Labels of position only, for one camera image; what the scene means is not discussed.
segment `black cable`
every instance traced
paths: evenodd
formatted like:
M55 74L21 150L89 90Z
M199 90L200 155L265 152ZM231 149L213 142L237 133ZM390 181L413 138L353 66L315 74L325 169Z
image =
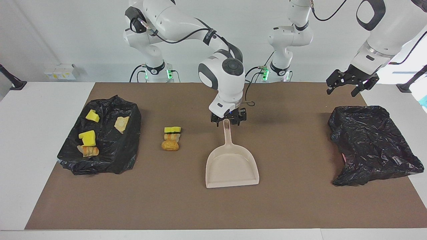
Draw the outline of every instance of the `black cable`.
M270 57L268 57L268 59L267 59L267 61L264 63L264 66L266 66L267 65L267 63L268 63L268 61L270 61L270 58L271 58L271 56L273 56L273 54L274 54L274 51L271 53L271 55L270 55ZM255 79L255 83L257 83L257 81L258 81L258 77L259 77L260 75L258 75L257 76L257 79Z
M258 67L253 67L253 68L249 69L249 71L248 71L248 72L246 72L246 74L245 74L245 78L249 75L249 73L250 73L252 70L257 69L257 68L258 68Z
M312 3L312 6L311 6L311 11L313 12L313 15L314 15L314 17L317 19L317 20L319 20L319 21L322 21L322 22L324 22L324 21L328 21L329 19L331 19L333 16L335 16L335 14L341 9L341 7L345 4L345 2L347 2L347 0L344 0L343 2L342 2L342 4L339 6L339 8L330 16L330 17L328 17L328 18L326 18L326 19L320 19L320 18L318 18L317 17L317 15L316 15L316 13L314 12L314 3Z
M273 56L273 54L274 54L274 51L270 54L270 57L268 57L267 61L264 63L264 66L266 66L266 65L267 65L268 61L270 61L270 58L271 58L271 56ZM245 90L245 102L246 102L246 101L248 101L248 100L247 100L248 90L249 90L249 88L251 87L251 84L252 84L252 83L253 83L253 81L254 81L254 77L255 77L255 76L257 76L257 79L255 80L255 82L257 82L258 77L262 74L262 71L263 71L263 69L261 69L258 73L255 73L255 74L252 76L251 81L248 81L248 80L246 80L246 79L245 79L245 81L249 82L249 85L248 85L248 87L247 87L247 88L246 88L246 90ZM247 104L248 104L249 106L251 106L251 107L252 107L252 106L255 106L255 102L254 102L254 101L250 101L250 102L252 102L252 103L253 103L253 105L250 105L250 104L247 102Z
M252 76L252 79L251 79L251 81L249 82L249 84L248 84L248 87L246 88L246 90L245 90L245 101L248 101L247 100L247 95L248 95L248 90L249 90L249 88L251 87L251 84L252 84L252 82L254 81L254 77L255 76L259 76L261 73L255 73L253 76Z
M129 82L132 82L132 77L133 77L133 75L134 75L134 73L136 72L136 70L138 69L138 68L140 68L140 67L142 67L142 65L138 65L133 71L132 71L132 74L131 74L131 78L129 78Z
M132 29L133 23L134 23L136 20L137 20L136 18L132 18L132 20L131 20L131 22L130 22L130 24L129 24L129 29L130 29L132 32L134 32L134 33L139 33L139 32L137 32L137 31L135 31L135 30L133 30L133 29Z
M139 78L138 78L139 77L139 73L145 73L145 71L142 70L142 71L139 71L139 72L136 73L136 81L137 82L139 82Z
M293 77L293 72L292 71L289 71L289 74L291 74L292 73L292 75L291 75L291 77L289 78L289 82L291 82L291 80L292 80L292 77Z
M171 41L168 41L168 40L162 38L161 36L158 35L158 31L156 31L155 33L153 33L151 36L157 36L160 40L162 40L165 43L176 44L176 43L180 43L180 42L184 41L185 39L189 38L191 35L193 35L196 32L205 31L205 30L206 31L210 31L209 28L200 28L200 29L197 29L195 31L192 31L187 36L185 36L185 37L183 37L183 38L181 38L181 39L179 39L178 41L175 41L175 42L171 42ZM227 45L228 51L230 52L231 48L230 48L230 44L227 42L227 40L225 38L221 37L220 35L218 35L217 33L215 33L215 36L219 37Z
M423 37L427 34L427 31L421 35L421 37L418 39L418 41L415 43L415 45L412 47L412 49L409 51L408 55L406 56L406 58L401 61L401 62L395 62L395 61L391 61L389 62L390 65L400 65L402 63L404 63L406 61L406 59L408 59L409 55L411 55L412 51L415 49L415 47L418 45L418 43L420 43L420 41L423 39Z
M165 43L169 43L169 44L176 44L176 43L180 43L180 42L182 42L182 41L184 41L185 39L187 39L187 38L189 38L191 35L193 35L194 33L196 33L196 32L200 32L200 31L204 31L204 30L207 30L207 31L209 31L209 29L208 28L200 28L200 29L197 29L197 30L195 30L195 31L192 31L190 34L188 34L187 36L185 36L185 37L183 37L183 38L181 38L181 39L179 39L178 41L175 41L175 42L170 42L170 41L168 41L168 40L166 40L166 39L163 39L161 36L159 36L159 35L157 35L157 33L154 35L154 36L157 36L160 40L162 40L163 42L165 42Z
M178 81L181 82L181 78L179 77L179 72L177 70L171 70L170 72L178 74Z
M242 102L242 104L246 103L249 107L253 107L256 105L256 103L254 101L244 101Z

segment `food scrap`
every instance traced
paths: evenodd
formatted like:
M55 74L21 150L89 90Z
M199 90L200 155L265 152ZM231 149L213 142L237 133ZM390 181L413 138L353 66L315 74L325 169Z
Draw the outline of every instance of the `food scrap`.
M126 125L128 125L129 116L127 117L118 117L116 120L116 123L114 124L114 127L121 133L126 129Z
M77 146L79 152L83 153L83 157L98 156L99 149L95 146Z
M89 113L86 115L86 119L94 122L99 122L99 115L95 110L91 109Z
M79 134L79 139L83 141L83 146L95 146L95 131L82 132Z
M179 149L179 137L181 136L181 127L165 127L161 147L166 151L177 151Z

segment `beige dustpan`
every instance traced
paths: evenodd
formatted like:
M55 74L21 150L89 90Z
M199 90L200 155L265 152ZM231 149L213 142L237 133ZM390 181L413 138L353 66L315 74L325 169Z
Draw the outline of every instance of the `beige dustpan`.
M244 147L231 142L230 120L223 121L225 144L217 147L206 163L206 187L255 185L260 181L257 164Z

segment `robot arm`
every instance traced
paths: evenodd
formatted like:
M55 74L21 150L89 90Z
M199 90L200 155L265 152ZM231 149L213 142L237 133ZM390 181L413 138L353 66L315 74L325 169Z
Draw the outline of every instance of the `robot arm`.
M228 43L201 20L181 12L171 0L140 0L126 11L133 27L125 31L125 39L147 59L147 69L164 67L160 50L152 44L183 39L199 39L215 53L199 64L199 77L210 88L218 90L209 110L219 120L227 117L241 104L245 71L240 50Z
M292 61L292 52L287 48L306 46L313 40L313 30L308 25L309 13L310 0L291 0L288 18L292 26L275 27L269 35L269 43L275 51L270 68L278 81L283 80Z
M359 18L371 8L374 16L369 21ZM412 40L427 24L427 0L363 0L357 10L357 22L371 32L360 47L348 69L335 70L326 80L328 94L339 86L356 85L354 97L370 90L379 80L376 72L386 66L402 47Z

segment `plastic bag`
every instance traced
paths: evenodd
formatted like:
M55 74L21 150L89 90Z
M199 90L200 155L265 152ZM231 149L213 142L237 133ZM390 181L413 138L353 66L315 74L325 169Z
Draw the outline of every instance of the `plastic bag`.
M364 185L424 171L387 110L380 106L337 107L328 125L330 138L345 160L334 185Z
M87 120L89 110L95 110L99 122ZM129 116L125 131L121 134L114 128L118 117ZM58 162L74 175L115 173L132 169L139 145L141 113L135 103L127 102L117 95L110 99L90 101L80 113L74 127L58 153ZM83 157L77 149L82 145L79 133L94 130L99 155Z

